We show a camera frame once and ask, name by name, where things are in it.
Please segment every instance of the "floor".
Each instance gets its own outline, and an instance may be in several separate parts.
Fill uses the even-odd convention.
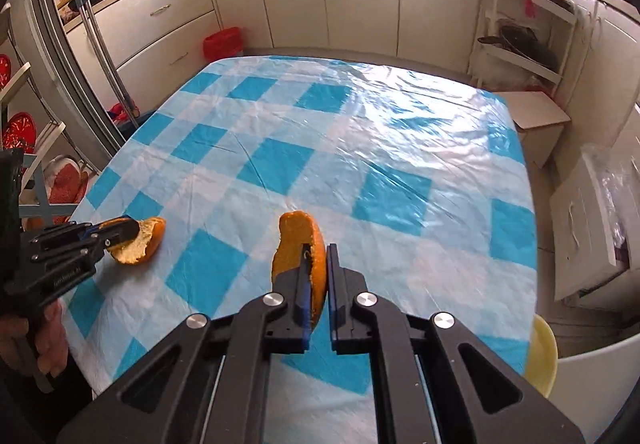
[[[620,339],[622,317],[618,313],[567,307],[554,302],[554,237],[549,198],[554,192],[553,165],[539,169],[527,164],[538,227],[538,303],[536,312],[551,326],[559,357],[581,354]]]

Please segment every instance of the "blue and white tablecloth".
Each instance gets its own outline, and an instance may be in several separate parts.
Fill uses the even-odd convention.
[[[139,267],[109,255],[65,297],[84,376],[103,391],[190,313],[270,290],[278,218],[313,215],[340,262],[408,313],[453,313],[522,372],[536,228],[501,98],[386,66],[247,57],[207,66],[118,152],[73,219],[167,220]],[[274,358],[266,442],[376,442],[366,356]]]

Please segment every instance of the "table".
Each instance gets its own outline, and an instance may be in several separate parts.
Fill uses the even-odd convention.
[[[522,372],[536,228],[504,101],[387,66],[222,60],[128,140],[73,219],[161,215],[139,267],[106,255],[65,296],[72,354],[103,391],[190,313],[270,290],[278,218],[312,214],[342,265],[402,310],[453,313]],[[330,350],[326,309],[302,356],[274,359],[266,442],[376,442],[366,356]]]

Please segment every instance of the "red trash can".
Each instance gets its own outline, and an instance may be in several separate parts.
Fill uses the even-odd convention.
[[[233,58],[242,55],[242,37],[239,27],[231,27],[221,30],[202,42],[204,57],[209,63],[224,58]]]

